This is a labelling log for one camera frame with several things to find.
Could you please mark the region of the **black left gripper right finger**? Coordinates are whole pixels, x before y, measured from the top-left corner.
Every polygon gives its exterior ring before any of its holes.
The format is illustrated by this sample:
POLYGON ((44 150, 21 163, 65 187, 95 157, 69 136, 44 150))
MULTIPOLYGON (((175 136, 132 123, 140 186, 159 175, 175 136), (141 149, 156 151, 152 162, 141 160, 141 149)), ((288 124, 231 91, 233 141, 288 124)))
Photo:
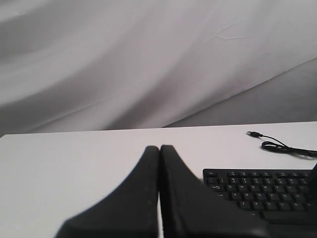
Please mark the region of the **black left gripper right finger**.
POLYGON ((270 238, 268 225, 217 196, 175 148, 160 148, 160 207, 166 238, 270 238))

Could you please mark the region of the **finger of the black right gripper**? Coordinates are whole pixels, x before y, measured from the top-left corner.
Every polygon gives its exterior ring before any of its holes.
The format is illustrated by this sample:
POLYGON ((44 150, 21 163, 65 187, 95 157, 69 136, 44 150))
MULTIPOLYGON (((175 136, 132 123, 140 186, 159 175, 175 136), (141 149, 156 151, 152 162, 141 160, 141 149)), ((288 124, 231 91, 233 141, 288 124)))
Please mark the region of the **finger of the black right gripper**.
POLYGON ((313 167, 310 174, 307 176, 307 182, 315 182, 317 180, 317 164, 313 167))

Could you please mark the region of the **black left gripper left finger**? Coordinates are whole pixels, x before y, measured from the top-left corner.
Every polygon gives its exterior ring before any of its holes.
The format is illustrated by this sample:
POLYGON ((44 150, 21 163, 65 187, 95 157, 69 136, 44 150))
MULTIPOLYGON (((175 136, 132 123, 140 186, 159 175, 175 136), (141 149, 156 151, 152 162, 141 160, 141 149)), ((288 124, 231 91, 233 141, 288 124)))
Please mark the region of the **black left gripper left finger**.
POLYGON ((145 148, 127 178, 106 198, 66 220, 57 238, 156 238, 159 149, 145 148))

